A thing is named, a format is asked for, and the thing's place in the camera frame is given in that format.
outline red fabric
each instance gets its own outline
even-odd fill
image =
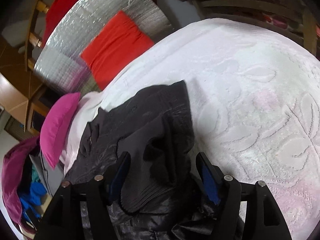
[[[81,58],[103,90],[125,66],[153,45],[154,42],[119,11],[82,52]]]
[[[46,44],[49,36],[58,23],[78,1],[79,0],[54,0],[45,18],[46,25],[43,36],[43,45]]]

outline white sheet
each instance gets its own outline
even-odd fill
[[[292,239],[307,239],[320,219],[320,63],[263,28],[209,19],[157,43],[79,110],[67,170],[99,105],[109,111],[144,87],[180,80],[188,87],[196,147],[241,182],[266,181]]]

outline orange cushion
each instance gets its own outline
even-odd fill
[[[153,45],[154,42],[119,11],[85,48],[81,58],[103,90],[125,66]]]

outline chair leg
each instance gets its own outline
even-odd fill
[[[317,22],[312,13],[306,8],[303,13],[303,47],[312,55],[317,52]]]

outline magenta pillow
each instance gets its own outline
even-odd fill
[[[51,168],[55,168],[64,148],[71,119],[77,109],[80,92],[66,94],[50,109],[40,132],[40,147]]]

